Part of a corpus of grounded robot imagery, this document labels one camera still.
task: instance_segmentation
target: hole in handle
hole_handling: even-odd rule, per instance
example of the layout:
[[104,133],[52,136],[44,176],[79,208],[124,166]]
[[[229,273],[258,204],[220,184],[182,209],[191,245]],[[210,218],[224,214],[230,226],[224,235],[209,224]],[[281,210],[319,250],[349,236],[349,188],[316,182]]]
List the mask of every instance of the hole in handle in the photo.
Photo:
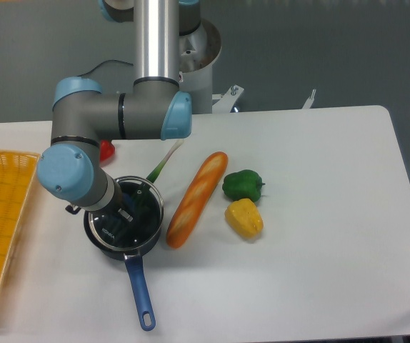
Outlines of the hole in handle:
[[145,323],[146,326],[150,327],[152,323],[151,321],[151,315],[149,312],[143,313],[143,323]]

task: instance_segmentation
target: cable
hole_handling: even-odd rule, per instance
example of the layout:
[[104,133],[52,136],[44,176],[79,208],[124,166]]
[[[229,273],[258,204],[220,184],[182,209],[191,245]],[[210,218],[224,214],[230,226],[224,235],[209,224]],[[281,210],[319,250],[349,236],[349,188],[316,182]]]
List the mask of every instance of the cable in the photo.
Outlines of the cable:
[[97,70],[98,68],[100,68],[101,66],[103,66],[104,64],[109,63],[109,62],[125,64],[125,65],[127,65],[127,66],[134,66],[134,64],[131,63],[131,62],[121,61],[121,60],[119,60],[119,59],[107,59],[106,61],[103,61],[103,62],[97,64],[97,65],[96,65],[93,69],[91,69],[90,71],[88,71],[88,72],[86,72],[86,73],[84,73],[84,74],[76,75],[76,76],[77,76],[77,77],[82,77],[82,76],[85,76],[85,75],[89,75],[89,74],[93,73],[94,71],[96,71],[96,70]]

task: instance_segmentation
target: silver metal pole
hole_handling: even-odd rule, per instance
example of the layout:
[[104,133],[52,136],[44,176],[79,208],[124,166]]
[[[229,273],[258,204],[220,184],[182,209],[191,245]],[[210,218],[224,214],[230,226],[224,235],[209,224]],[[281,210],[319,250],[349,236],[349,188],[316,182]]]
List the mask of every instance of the silver metal pole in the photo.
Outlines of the silver metal pole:
[[178,0],[136,0],[135,80],[179,79]]

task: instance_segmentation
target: blue handle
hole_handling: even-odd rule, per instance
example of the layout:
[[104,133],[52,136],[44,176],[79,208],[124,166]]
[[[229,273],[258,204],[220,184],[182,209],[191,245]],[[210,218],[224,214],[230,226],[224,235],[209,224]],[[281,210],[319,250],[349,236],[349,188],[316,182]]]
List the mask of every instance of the blue handle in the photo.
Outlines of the blue handle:
[[124,255],[124,263],[131,279],[140,326],[145,331],[151,331],[156,326],[156,319],[154,318],[145,274],[143,273],[143,259],[141,259],[141,256]]

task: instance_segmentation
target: green bell pepper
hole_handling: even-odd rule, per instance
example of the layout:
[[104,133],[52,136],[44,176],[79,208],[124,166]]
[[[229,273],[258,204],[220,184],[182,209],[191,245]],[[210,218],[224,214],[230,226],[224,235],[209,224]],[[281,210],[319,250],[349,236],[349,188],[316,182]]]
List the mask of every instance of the green bell pepper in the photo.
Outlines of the green bell pepper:
[[261,198],[262,178],[253,170],[245,169],[224,177],[222,190],[232,201],[248,198],[257,202]]

